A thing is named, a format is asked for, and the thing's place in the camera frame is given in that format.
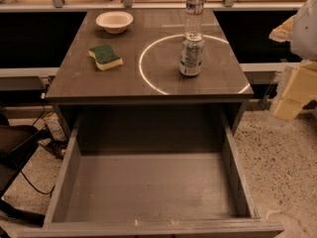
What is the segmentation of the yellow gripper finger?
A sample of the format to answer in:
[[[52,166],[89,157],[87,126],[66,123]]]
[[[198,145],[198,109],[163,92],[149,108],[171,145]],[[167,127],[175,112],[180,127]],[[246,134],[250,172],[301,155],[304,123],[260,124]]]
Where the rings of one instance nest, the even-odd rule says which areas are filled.
[[[275,42],[284,43],[292,41],[292,32],[294,25],[295,17],[291,16],[286,21],[284,21],[281,25],[274,28],[270,34],[269,38]]]
[[[317,62],[307,61],[291,71],[272,116],[292,120],[312,100],[317,100]]]

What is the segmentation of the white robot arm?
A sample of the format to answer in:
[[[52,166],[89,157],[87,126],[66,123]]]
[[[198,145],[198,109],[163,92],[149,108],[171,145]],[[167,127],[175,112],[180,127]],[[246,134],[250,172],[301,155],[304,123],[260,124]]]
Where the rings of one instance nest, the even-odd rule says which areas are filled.
[[[272,116],[292,120],[317,98],[317,0],[307,0],[298,12],[273,29],[268,36],[276,42],[290,42],[300,66],[287,70],[280,79]]]

